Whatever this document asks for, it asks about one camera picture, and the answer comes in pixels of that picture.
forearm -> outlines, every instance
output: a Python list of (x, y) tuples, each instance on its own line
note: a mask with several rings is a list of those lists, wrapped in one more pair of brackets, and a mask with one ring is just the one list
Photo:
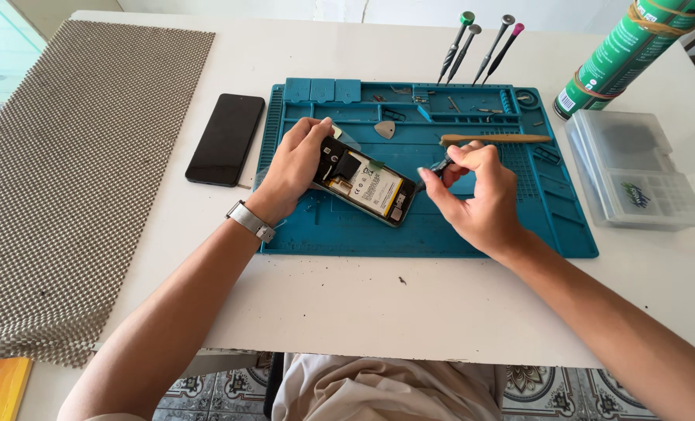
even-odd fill
[(233, 219), (218, 227), (104, 343), (60, 419), (121, 412), (150, 419), (260, 243)]
[(688, 342), (530, 232), (519, 249), (496, 260), (542, 297), (656, 415), (668, 421), (695, 419), (695, 348)]

smartphone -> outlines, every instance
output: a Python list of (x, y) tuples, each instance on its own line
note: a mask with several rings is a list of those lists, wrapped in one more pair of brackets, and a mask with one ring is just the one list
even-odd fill
[(415, 181), (327, 136), (312, 181), (381, 222), (399, 227), (415, 197)]
[(222, 94), (187, 167), (187, 180), (235, 187), (264, 109), (264, 98)]

blue silicone repair mat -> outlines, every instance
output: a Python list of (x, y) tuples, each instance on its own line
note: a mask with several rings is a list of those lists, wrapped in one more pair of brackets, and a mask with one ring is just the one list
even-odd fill
[[(360, 144), (362, 153), (413, 180), (418, 179), (417, 167), (427, 168), (443, 158), (445, 149), (439, 140), (444, 134), (550, 136), (553, 140), (547, 143), (494, 144), (503, 165), (519, 177), (519, 220), (564, 257), (594, 258), (598, 255), (596, 245), (561, 159), (544, 111), (546, 104), (537, 89), (512, 85), (437, 87), (428, 83), (288, 78), (284, 85), (272, 88), (258, 171), (270, 165), (283, 133), (302, 117), (330, 116)], [(382, 120), (395, 122), (391, 139), (384, 139), (374, 129)], [(261, 252), (485, 257), (455, 232), (425, 192), (415, 197), (404, 223), (393, 228), (329, 193), (309, 190), (277, 228), (275, 238), (262, 244)]]

wristwatch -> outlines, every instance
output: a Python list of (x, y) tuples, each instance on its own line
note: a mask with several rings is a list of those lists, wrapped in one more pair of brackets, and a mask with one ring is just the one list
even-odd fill
[(226, 214), (226, 219), (233, 218), (234, 221), (243, 225), (246, 229), (253, 232), (260, 240), (269, 243), (272, 237), (275, 236), (275, 230), (269, 225), (262, 222), (261, 219), (252, 214), (243, 204), (243, 200), (239, 200)]

green spray can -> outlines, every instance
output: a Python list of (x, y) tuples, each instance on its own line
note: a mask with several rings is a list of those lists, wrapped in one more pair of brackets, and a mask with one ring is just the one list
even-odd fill
[(635, 0), (553, 101), (563, 119), (601, 110), (680, 36), (695, 29), (695, 0)]

